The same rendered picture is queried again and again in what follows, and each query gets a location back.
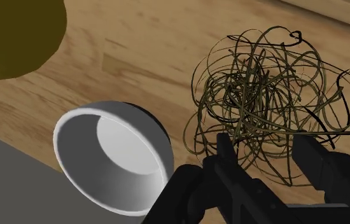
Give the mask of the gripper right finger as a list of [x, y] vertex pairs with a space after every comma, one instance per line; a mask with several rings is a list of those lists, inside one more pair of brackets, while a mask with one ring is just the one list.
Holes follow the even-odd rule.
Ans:
[[325, 202], [350, 207], [350, 155], [328, 151], [311, 136], [293, 137], [292, 159]]

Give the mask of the dark yellow round object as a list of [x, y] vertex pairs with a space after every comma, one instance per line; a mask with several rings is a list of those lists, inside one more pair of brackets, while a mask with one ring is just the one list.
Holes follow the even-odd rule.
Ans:
[[0, 80], [39, 69], [67, 26], [64, 0], [0, 0]]

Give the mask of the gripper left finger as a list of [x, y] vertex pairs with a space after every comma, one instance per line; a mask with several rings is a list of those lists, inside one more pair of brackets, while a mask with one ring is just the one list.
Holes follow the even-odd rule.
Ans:
[[175, 170], [142, 224], [199, 224], [214, 207], [227, 224], [299, 224], [279, 197], [237, 164], [228, 134], [219, 133], [216, 145], [217, 154], [202, 167]]

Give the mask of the white bowl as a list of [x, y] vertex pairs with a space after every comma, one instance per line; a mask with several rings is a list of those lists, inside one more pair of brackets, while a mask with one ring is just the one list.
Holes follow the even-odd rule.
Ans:
[[93, 102], [64, 113], [53, 131], [53, 149], [86, 198], [125, 216], [146, 215], [174, 172], [164, 126], [129, 102]]

